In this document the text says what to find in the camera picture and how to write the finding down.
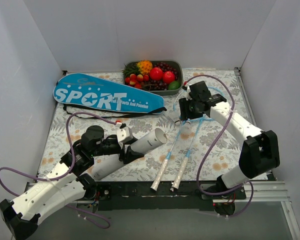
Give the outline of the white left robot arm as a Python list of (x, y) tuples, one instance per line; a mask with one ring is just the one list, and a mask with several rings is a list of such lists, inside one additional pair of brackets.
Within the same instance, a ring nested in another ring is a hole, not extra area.
[[(102, 127), (90, 126), (45, 178), (13, 200), (0, 203), (3, 221), (16, 240), (29, 238), (45, 218), (70, 202), (93, 199), (97, 194), (96, 180), (149, 152), (145, 139), (135, 138), (127, 126), (118, 128), (116, 134), (104, 135)], [(114, 160), (102, 167), (100, 176), (91, 177), (85, 171), (98, 156), (111, 156)]]

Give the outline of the blue sport racket bag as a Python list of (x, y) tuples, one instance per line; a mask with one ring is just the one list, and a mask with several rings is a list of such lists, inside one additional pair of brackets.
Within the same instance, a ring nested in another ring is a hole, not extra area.
[(117, 113), (121, 118), (159, 115), (167, 110), (160, 95), (84, 73), (62, 77), (53, 97), (65, 106)]

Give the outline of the dark grape bunch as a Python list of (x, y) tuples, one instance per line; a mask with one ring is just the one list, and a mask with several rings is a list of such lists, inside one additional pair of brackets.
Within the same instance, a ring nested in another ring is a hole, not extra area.
[[(159, 67), (163, 73), (166, 71), (171, 71), (175, 75), (175, 81), (178, 81), (179, 74), (176, 68), (173, 68), (171, 65), (167, 64), (166, 62), (160, 62), (156, 64), (153, 68)], [(163, 82), (163, 78), (160, 81), (155, 81), (149, 78), (149, 86), (146, 89), (142, 89), (145, 91), (167, 91), (169, 84)]]

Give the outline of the white shuttlecock tube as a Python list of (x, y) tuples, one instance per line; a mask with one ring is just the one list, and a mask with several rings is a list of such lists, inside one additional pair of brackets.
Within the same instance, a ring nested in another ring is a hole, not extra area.
[(123, 151), (122, 158), (120, 158), (119, 153), (106, 156), (105, 160), (102, 160), (93, 167), (91, 175), (96, 181), (102, 180), (122, 168), (124, 165), (143, 158), (147, 153), (166, 143), (167, 136), (165, 132), (160, 128), (156, 128), (140, 139), (137, 139), (132, 144), (129, 144)]

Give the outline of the blue badminton racket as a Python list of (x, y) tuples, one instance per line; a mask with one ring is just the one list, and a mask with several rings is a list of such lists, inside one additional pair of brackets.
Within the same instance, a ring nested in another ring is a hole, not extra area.
[(177, 135), (176, 135), (176, 137), (175, 137), (175, 139), (174, 139), (174, 141), (173, 141), (173, 144), (172, 144), (170, 150), (168, 151), (167, 155), (165, 156), (165, 159), (163, 160), (163, 162), (161, 163), (160, 169), (159, 169), (159, 171), (157, 172), (157, 175), (156, 175), (156, 177), (155, 177), (155, 179), (154, 179), (154, 181), (153, 181), (153, 183), (152, 183), (152, 185), (151, 185), (151, 187), (150, 187), (150, 188), (151, 188), (152, 190), (154, 190), (154, 191), (157, 191), (157, 190), (158, 190), (158, 187), (159, 187), (159, 185), (160, 185), (160, 182), (161, 182), (161, 180), (162, 180), (162, 177), (164, 176), (165, 171), (166, 171), (166, 169), (167, 169), (167, 167), (168, 167), (168, 164), (169, 164), (170, 160), (172, 159), (172, 152), (173, 152), (173, 149), (175, 148), (176, 143), (178, 142), (178, 140), (179, 140), (183, 135), (189, 135), (189, 136), (191, 136), (191, 132), (190, 132), (190, 131), (189, 131), (189, 133), (181, 134), (181, 136), (178, 136), (179, 133), (180, 133), (180, 131), (181, 131), (181, 126), (180, 126), (180, 128), (179, 128), (179, 130), (178, 130), (178, 133), (177, 133)]
[(183, 134), (183, 135), (188, 134), (190, 132), (190, 130), (191, 130), (190, 129), (189, 131), (187, 131), (184, 128), (184, 124), (185, 124), (186, 121), (189, 121), (190, 124), (192, 122), (198, 122), (198, 125), (196, 127), (196, 130), (195, 130), (195, 133), (194, 133), (194, 137), (192, 138), (190, 146), (189, 146), (188, 150), (186, 151), (186, 154), (185, 154), (185, 156), (184, 156), (184, 158), (183, 158), (183, 160), (182, 160), (182, 162), (180, 164), (180, 167), (179, 167), (179, 170), (178, 170), (178, 172), (176, 174), (176, 177), (175, 177), (175, 179), (174, 179), (174, 181), (173, 181), (173, 183), (171, 185), (170, 190), (172, 192), (176, 192), (179, 189), (179, 186), (181, 184), (181, 181), (182, 181), (184, 172), (186, 170), (188, 161), (190, 159), (192, 146), (194, 144), (194, 141), (196, 140), (197, 134), (199, 132), (199, 129), (200, 129), (202, 123), (203, 122), (212, 122), (212, 121), (214, 121), (214, 119), (210, 118), (210, 117), (207, 117), (207, 116), (202, 116), (202, 117), (199, 117), (199, 118), (196, 118), (196, 119), (190, 119), (190, 120), (184, 120), (184, 121), (182, 121), (181, 118), (179, 117), (178, 119), (175, 119), (175, 121), (180, 121), (180, 123), (181, 123), (181, 125), (180, 125), (181, 126), (180, 133), (178, 134), (179, 137), (181, 136), (181, 134)]

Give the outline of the red apple left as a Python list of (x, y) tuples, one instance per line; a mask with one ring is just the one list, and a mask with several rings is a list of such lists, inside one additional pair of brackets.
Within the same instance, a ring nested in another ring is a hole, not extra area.
[(164, 72), (159, 67), (154, 67), (149, 72), (149, 77), (154, 81), (160, 81), (163, 78)]

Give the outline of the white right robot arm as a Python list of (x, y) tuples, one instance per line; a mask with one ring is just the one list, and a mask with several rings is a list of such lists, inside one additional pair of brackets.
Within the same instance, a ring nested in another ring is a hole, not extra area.
[(278, 137), (274, 131), (264, 131), (234, 111), (234, 105), (221, 94), (211, 94), (200, 81), (186, 87), (187, 95), (179, 100), (180, 117), (192, 120), (207, 115), (240, 144), (237, 166), (220, 175), (206, 195), (227, 199), (239, 186), (280, 165)]

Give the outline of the red apple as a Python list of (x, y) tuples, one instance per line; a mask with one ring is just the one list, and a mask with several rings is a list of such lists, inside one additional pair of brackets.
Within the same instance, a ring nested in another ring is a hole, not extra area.
[(149, 77), (154, 81), (160, 81), (163, 78), (164, 72), (159, 67), (154, 67), (149, 72)]
[(166, 71), (163, 73), (162, 81), (169, 85), (170, 83), (174, 82), (176, 80), (176, 76), (172, 71)]

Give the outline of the white shuttlecock black band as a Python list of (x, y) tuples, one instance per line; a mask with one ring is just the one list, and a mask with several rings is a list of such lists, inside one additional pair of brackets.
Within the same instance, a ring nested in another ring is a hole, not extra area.
[(175, 124), (176, 126), (180, 126), (180, 125), (181, 125), (181, 121), (180, 121), (180, 120), (177, 120), (177, 121), (174, 122), (174, 124)]

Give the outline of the orange toy pineapple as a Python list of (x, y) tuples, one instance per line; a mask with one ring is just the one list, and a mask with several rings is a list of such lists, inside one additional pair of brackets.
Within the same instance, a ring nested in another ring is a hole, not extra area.
[(150, 73), (150, 71), (152, 70), (153, 68), (153, 64), (151, 61), (149, 60), (142, 60), (142, 61), (139, 61), (137, 64), (136, 64), (137, 68), (138, 68), (138, 71), (140, 72), (141, 75), (147, 75)]

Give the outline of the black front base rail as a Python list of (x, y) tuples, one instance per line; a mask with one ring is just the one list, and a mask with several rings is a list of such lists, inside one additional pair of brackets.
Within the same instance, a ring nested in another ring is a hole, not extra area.
[(76, 200), (80, 204), (92, 204), (99, 211), (114, 210), (185, 210), (213, 211), (213, 201), (232, 204), (239, 193), (225, 196), (203, 194), (195, 181), (182, 181), (177, 190), (171, 190), (170, 181), (162, 181), (157, 190), (150, 181), (99, 181), (88, 197)]

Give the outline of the blue badminton racket left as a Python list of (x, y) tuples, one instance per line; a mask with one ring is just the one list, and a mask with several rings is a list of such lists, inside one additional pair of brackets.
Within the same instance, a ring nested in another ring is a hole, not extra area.
[(161, 180), (162, 180), (162, 177), (164, 176), (165, 171), (166, 171), (166, 169), (167, 169), (167, 167), (168, 167), (168, 164), (169, 164), (170, 160), (172, 159), (172, 152), (173, 152), (173, 149), (175, 148), (176, 143), (178, 142), (178, 140), (179, 140), (183, 135), (189, 135), (189, 136), (191, 136), (191, 132), (190, 132), (190, 131), (189, 131), (189, 133), (181, 134), (181, 136), (178, 136), (179, 133), (180, 133), (180, 131), (181, 131), (181, 126), (180, 126), (180, 128), (179, 128), (179, 130), (178, 130), (178, 133), (177, 133), (177, 135), (176, 135), (176, 137), (175, 137), (175, 139), (174, 139), (174, 141), (173, 141), (173, 144), (172, 144), (170, 150), (168, 151), (167, 155), (165, 156), (165, 159), (163, 160), (163, 162), (161, 163), (160, 169), (159, 169), (159, 171), (157, 172), (157, 175), (156, 175), (156, 177), (155, 177), (155, 179), (154, 179), (154, 181), (153, 181), (153, 183), (152, 183), (152, 185), (151, 185), (151, 187), (150, 187), (150, 188), (151, 188), (152, 190), (154, 190), (154, 191), (157, 191), (157, 190), (158, 190), (158, 187), (159, 187), (159, 185), (160, 185), (160, 182), (161, 182)]

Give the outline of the red apple right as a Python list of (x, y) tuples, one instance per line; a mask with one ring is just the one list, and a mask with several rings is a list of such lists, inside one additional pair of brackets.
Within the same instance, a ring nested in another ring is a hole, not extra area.
[(172, 71), (166, 71), (163, 73), (162, 81), (169, 85), (170, 83), (174, 82), (176, 80), (176, 76)]

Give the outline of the blue badminton racket right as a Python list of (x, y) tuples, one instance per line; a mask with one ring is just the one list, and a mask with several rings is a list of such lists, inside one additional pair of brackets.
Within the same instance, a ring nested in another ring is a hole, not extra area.
[(192, 138), (190, 146), (189, 146), (188, 150), (186, 151), (186, 154), (185, 154), (185, 156), (184, 156), (184, 158), (183, 158), (183, 160), (182, 160), (182, 162), (180, 164), (180, 167), (179, 167), (179, 170), (178, 170), (178, 172), (176, 174), (176, 177), (175, 177), (175, 179), (174, 179), (174, 181), (173, 181), (173, 183), (171, 185), (170, 190), (172, 192), (176, 192), (179, 189), (179, 186), (181, 184), (181, 181), (182, 181), (184, 172), (186, 170), (188, 161), (190, 159), (192, 146), (194, 144), (194, 141), (196, 140), (197, 134), (199, 132), (199, 129), (200, 129), (202, 123), (203, 122), (212, 122), (212, 121), (214, 121), (214, 119), (210, 118), (210, 117), (207, 117), (207, 116), (202, 116), (202, 117), (199, 117), (199, 118), (196, 118), (196, 119), (190, 119), (190, 120), (184, 120), (184, 121), (182, 121), (181, 118), (179, 117), (178, 119), (175, 119), (175, 121), (180, 121), (180, 123), (181, 123), (181, 125), (180, 125), (181, 126), (180, 133), (178, 134), (179, 137), (181, 136), (181, 134), (183, 134), (183, 135), (188, 134), (190, 132), (190, 130), (191, 130), (190, 129), (189, 131), (187, 131), (184, 128), (184, 124), (185, 124), (186, 121), (189, 121), (190, 124), (192, 122), (198, 122), (198, 125), (196, 127), (196, 130), (195, 130), (195, 133), (194, 133), (194, 137)]

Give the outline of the green lime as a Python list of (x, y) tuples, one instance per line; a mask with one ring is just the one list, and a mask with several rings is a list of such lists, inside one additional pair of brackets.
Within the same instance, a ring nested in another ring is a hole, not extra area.
[(175, 80), (168, 85), (168, 90), (177, 90), (180, 86), (181, 84)]

